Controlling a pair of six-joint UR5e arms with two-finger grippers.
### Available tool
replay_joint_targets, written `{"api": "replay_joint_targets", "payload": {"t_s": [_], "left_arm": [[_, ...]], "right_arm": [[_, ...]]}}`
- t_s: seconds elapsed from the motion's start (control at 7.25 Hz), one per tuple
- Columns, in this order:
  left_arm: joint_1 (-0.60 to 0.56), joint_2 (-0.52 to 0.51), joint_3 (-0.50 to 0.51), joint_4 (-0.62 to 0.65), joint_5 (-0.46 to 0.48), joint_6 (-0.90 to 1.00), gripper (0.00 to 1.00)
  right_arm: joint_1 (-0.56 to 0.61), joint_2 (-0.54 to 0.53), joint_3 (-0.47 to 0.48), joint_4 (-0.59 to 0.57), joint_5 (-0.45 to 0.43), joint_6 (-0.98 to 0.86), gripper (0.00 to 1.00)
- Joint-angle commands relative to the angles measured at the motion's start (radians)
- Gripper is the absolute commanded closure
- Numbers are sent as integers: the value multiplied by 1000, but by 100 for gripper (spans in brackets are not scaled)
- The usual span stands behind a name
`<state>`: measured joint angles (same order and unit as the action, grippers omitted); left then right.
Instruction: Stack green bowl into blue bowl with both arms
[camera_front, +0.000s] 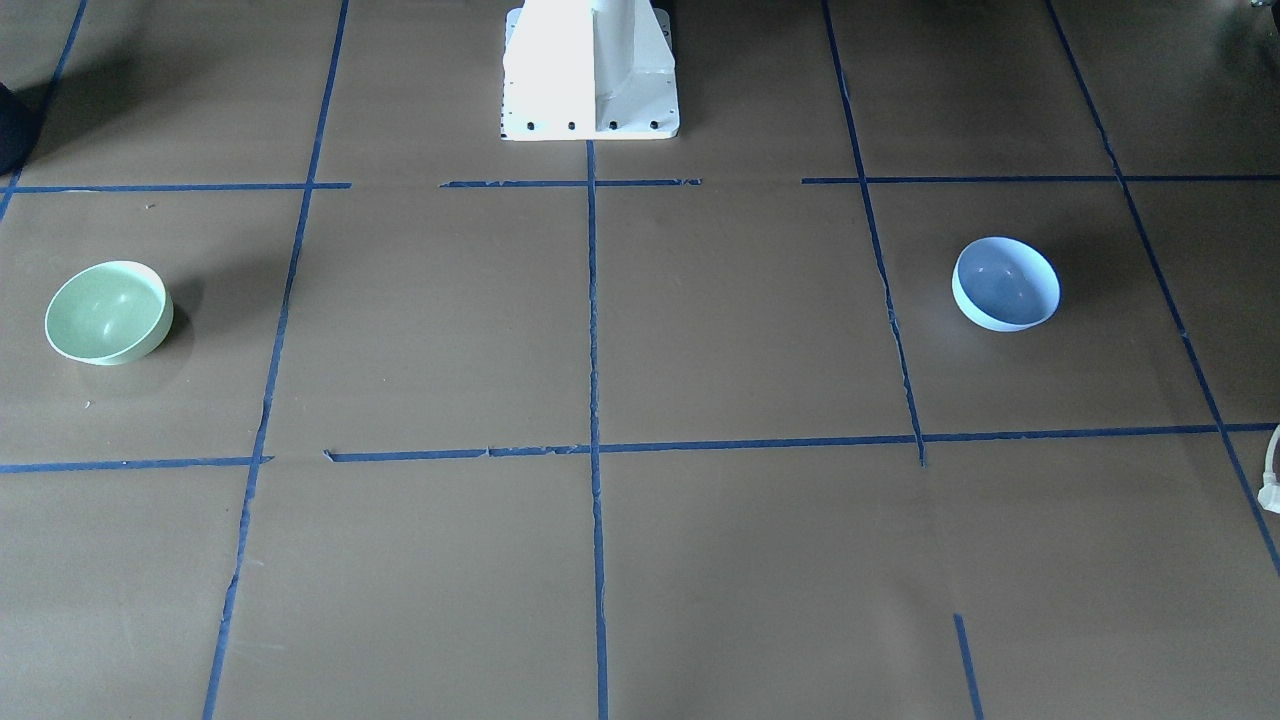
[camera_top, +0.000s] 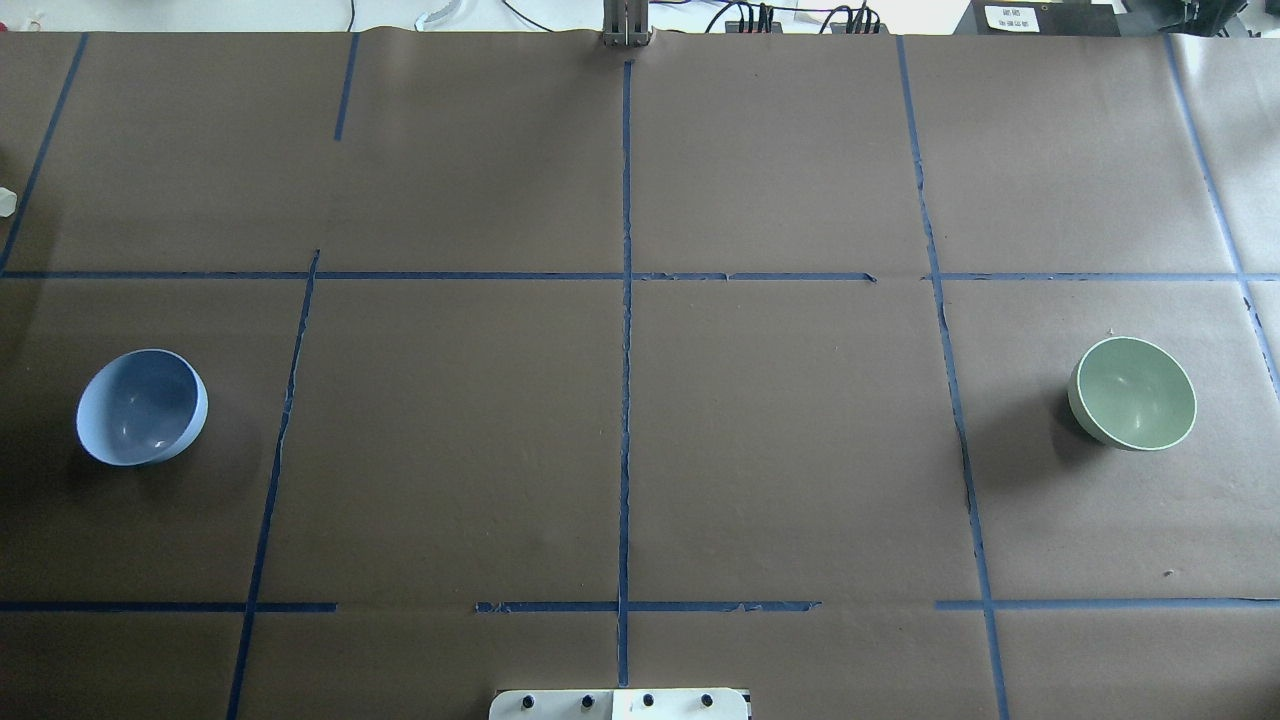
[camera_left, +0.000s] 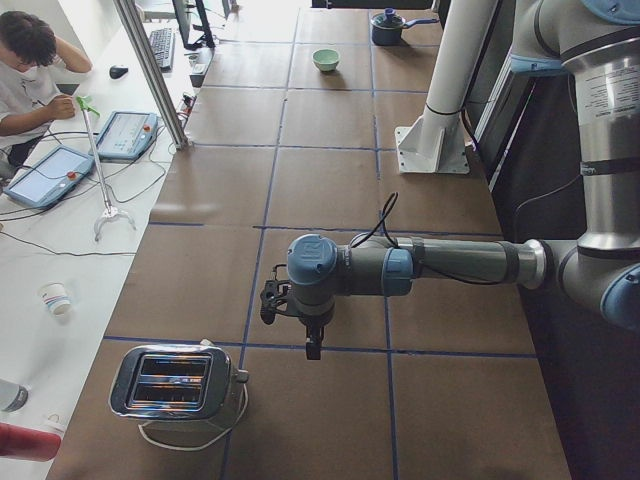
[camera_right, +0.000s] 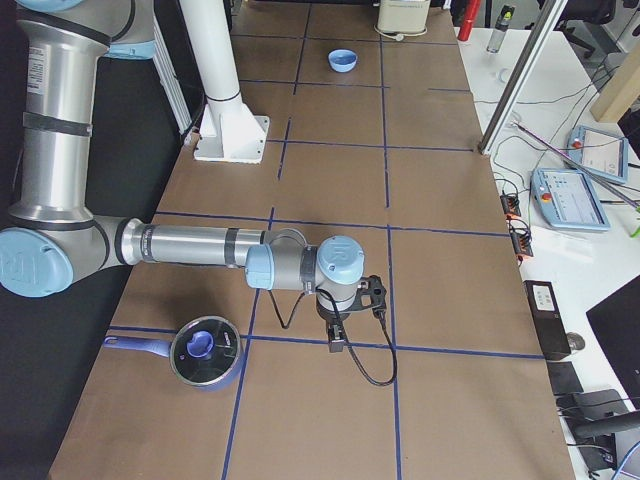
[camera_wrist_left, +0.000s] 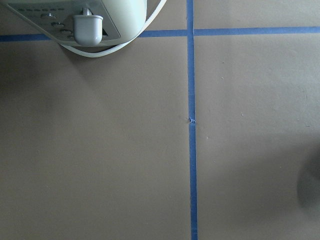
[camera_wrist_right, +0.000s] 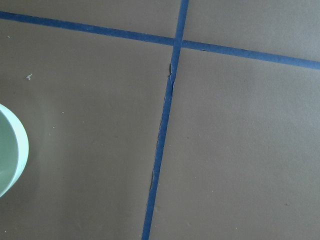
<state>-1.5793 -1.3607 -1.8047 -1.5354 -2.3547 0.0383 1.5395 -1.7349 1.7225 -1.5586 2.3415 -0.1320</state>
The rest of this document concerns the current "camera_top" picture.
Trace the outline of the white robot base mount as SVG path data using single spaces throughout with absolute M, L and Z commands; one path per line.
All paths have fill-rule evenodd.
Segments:
M 728 687 L 502 691 L 489 719 L 751 719 L 746 692 Z

